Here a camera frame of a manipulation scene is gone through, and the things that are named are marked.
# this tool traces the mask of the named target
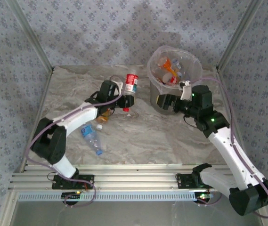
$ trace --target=marble surface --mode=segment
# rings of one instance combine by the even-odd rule
[[[129,113],[116,109],[98,132],[103,154],[96,156],[82,138],[80,127],[66,142],[66,156],[72,164],[200,164],[225,163],[218,150],[202,132],[184,123],[183,115],[162,115],[150,105],[149,79],[142,65],[56,67],[52,75],[42,116],[58,117],[79,106],[99,90],[111,75],[126,77],[129,69],[139,75],[136,103]],[[204,70],[203,77],[215,76]],[[217,111],[226,115],[218,85],[205,82],[213,93]],[[188,123],[194,125],[193,119]],[[33,152],[31,157],[43,161]]]

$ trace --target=white bottle cap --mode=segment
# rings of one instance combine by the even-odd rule
[[[96,126],[96,129],[101,130],[101,129],[102,129],[102,125],[98,124],[98,125]]]

